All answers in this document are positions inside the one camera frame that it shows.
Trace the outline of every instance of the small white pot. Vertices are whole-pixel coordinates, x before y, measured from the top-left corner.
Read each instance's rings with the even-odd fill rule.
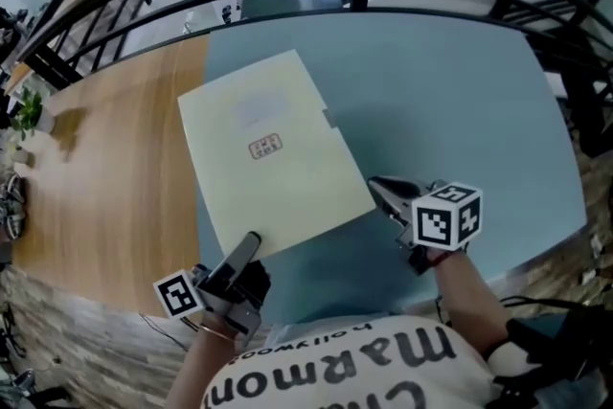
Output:
[[[51,133],[56,126],[56,117],[51,114],[46,107],[42,108],[42,112],[40,113],[40,118],[38,119],[38,123],[34,127],[38,131],[42,131],[43,133]]]
[[[14,151],[11,154],[11,160],[13,162],[19,162],[20,164],[28,164],[28,159],[30,158],[30,153],[23,148]]]

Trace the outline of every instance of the white t-shirt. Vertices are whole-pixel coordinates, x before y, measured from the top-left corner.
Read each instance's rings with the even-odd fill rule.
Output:
[[[442,324],[385,317],[244,353],[211,381],[202,408],[475,409],[500,396],[494,374],[532,368],[504,346],[494,369]]]

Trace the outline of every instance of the gold bracelet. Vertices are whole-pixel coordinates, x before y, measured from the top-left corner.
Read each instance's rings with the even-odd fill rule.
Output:
[[[210,332],[211,334],[221,338],[221,339],[225,339],[226,341],[230,341],[232,344],[235,343],[235,340],[233,338],[231,338],[230,336],[227,336],[225,334],[222,334],[221,332],[217,332],[216,330],[212,330],[211,328],[207,328],[204,324],[200,324],[200,328],[203,330],[206,330],[207,332]]]

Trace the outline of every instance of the cream-colored folder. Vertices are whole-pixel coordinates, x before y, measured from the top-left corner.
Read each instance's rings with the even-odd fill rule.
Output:
[[[226,256],[249,231],[262,237],[261,259],[375,207],[295,50],[208,82],[179,107]]]

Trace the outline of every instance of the red stamp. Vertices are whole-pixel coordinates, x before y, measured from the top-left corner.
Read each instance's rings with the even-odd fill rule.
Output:
[[[277,135],[277,133],[273,133],[272,135],[260,138],[253,144],[249,145],[249,151],[255,160],[260,160],[262,157],[270,155],[277,150],[281,150],[283,147],[284,144],[281,142],[279,135]]]

